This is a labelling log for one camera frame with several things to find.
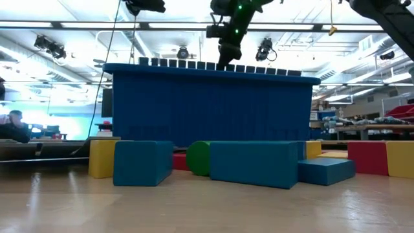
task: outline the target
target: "green cylinder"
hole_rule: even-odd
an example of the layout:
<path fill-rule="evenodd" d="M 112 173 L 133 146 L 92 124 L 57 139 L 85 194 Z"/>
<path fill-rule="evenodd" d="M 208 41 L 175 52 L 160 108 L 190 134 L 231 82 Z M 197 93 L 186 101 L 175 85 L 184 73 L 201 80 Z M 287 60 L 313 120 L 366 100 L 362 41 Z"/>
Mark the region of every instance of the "green cylinder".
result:
<path fill-rule="evenodd" d="M 187 149 L 187 166 L 195 175 L 210 173 L 210 142 L 197 141 Z"/>

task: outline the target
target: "person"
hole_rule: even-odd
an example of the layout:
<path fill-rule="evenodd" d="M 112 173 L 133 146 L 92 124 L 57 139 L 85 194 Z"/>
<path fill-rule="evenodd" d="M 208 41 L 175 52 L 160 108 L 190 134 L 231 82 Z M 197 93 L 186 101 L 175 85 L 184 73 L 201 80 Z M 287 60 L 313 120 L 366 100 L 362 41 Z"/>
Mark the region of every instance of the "person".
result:
<path fill-rule="evenodd" d="M 23 113 L 19 110 L 13 110 L 8 115 L 0 115 L 0 139 L 29 142 L 28 124 L 22 123 L 22 119 Z"/>

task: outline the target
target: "yellow foam block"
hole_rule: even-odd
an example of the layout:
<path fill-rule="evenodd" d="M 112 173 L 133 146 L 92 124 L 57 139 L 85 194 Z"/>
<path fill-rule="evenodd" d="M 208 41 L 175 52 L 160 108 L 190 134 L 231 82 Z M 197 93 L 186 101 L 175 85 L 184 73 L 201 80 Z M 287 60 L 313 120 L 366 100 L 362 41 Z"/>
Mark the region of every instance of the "yellow foam block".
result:
<path fill-rule="evenodd" d="M 112 177 L 117 140 L 92 140 L 89 152 L 89 175 L 94 178 Z"/>
<path fill-rule="evenodd" d="M 318 158 L 348 159 L 347 152 L 327 152 L 318 155 Z"/>
<path fill-rule="evenodd" d="M 316 159 L 318 155 L 322 154 L 322 143 L 319 141 L 306 142 L 306 159 Z"/>
<path fill-rule="evenodd" d="M 414 142 L 387 142 L 388 174 L 414 179 Z"/>

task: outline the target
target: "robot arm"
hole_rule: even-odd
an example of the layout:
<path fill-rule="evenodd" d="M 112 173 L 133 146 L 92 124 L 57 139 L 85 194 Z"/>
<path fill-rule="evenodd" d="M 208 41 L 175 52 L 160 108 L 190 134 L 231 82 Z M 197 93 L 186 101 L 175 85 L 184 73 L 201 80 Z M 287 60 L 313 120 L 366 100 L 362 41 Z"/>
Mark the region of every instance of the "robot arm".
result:
<path fill-rule="evenodd" d="M 163 0 L 122 0 L 131 14 L 137 16 L 141 10 L 165 12 Z M 414 16 L 407 10 L 411 0 L 347 0 L 353 10 L 361 16 L 373 19 L 414 60 Z M 207 38 L 219 38 L 220 58 L 218 70 L 241 57 L 240 44 L 247 33 L 256 11 L 273 0 L 212 0 L 211 9 L 218 16 L 230 16 L 230 22 L 220 26 L 214 23 L 207 27 Z"/>
<path fill-rule="evenodd" d="M 414 60 L 414 16 L 410 0 L 347 0 L 361 16 L 376 21 L 395 43 Z"/>
<path fill-rule="evenodd" d="M 271 2 L 273 0 L 212 0 L 210 6 L 214 14 L 231 17 L 230 22 L 223 23 L 223 26 L 215 24 L 207 27 L 207 38 L 220 38 L 217 70 L 223 71 L 233 59 L 240 59 L 240 44 L 254 13 L 262 13 L 262 6 Z"/>

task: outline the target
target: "table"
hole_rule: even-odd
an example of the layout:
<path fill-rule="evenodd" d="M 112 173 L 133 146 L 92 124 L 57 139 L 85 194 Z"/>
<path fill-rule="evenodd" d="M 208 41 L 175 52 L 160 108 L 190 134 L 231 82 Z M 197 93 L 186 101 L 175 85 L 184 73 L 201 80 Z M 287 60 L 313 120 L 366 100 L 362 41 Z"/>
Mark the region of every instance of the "table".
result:
<path fill-rule="evenodd" d="M 368 130 L 381 130 L 381 129 L 390 129 L 390 130 L 399 130 L 403 131 L 404 134 L 414 131 L 414 125 L 364 125 L 364 126 L 343 126 L 336 127 L 335 130 L 338 134 L 338 140 L 343 140 L 343 133 L 346 131 L 359 131 L 361 133 L 361 140 L 368 140 Z"/>

